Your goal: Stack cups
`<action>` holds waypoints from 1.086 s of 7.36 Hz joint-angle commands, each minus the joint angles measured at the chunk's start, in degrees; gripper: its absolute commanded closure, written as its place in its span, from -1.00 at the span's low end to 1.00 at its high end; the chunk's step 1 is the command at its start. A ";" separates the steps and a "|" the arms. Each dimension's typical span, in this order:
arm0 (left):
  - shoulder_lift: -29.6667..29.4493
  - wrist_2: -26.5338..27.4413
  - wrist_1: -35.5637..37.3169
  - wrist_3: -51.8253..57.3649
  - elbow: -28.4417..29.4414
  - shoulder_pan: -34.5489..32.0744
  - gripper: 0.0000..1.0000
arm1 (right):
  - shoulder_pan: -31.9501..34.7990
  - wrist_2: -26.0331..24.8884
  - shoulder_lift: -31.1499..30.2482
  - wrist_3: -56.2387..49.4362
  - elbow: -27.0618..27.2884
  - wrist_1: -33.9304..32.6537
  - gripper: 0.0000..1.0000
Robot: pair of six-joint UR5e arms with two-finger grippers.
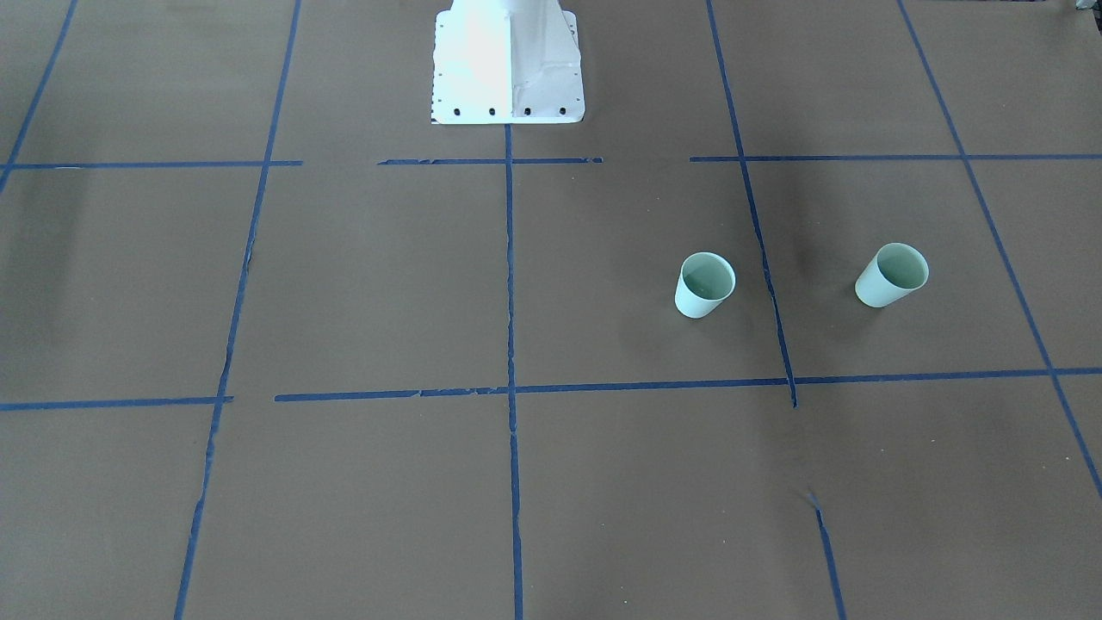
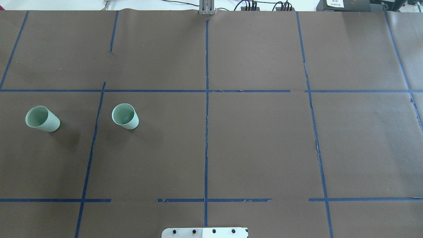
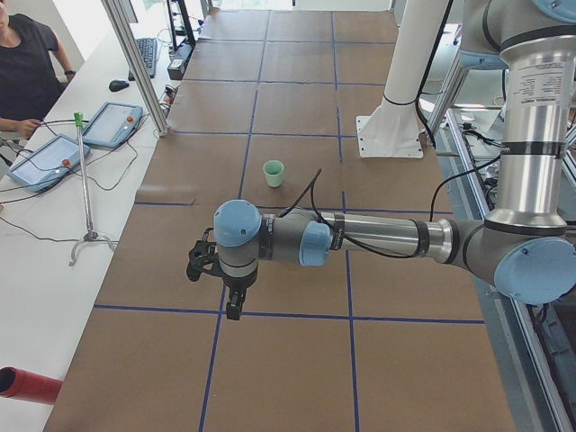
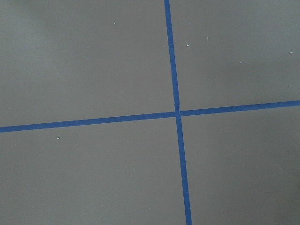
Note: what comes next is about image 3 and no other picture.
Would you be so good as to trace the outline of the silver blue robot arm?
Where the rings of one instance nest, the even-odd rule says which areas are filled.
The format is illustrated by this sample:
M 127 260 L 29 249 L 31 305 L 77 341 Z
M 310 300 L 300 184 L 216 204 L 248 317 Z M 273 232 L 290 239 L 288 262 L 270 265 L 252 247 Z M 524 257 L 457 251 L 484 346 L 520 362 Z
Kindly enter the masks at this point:
M 481 221 L 395 220 L 290 207 L 261 214 L 243 200 L 214 214 L 212 273 L 238 320 L 262 260 L 322 266 L 332 250 L 430 257 L 461 267 L 505 296 L 554 301 L 575 284 L 575 246 L 558 214 L 566 121 L 575 72 L 572 1 L 468 1 L 461 52 L 508 67 L 497 203 Z

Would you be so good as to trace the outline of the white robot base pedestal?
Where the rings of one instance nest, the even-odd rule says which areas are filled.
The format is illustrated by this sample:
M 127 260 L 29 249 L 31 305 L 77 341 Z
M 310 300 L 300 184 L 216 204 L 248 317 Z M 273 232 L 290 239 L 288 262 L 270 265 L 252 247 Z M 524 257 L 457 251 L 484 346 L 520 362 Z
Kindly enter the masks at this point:
M 406 3 L 382 102 L 371 115 L 356 118 L 360 157 L 423 157 L 416 106 L 452 4 L 449 0 Z

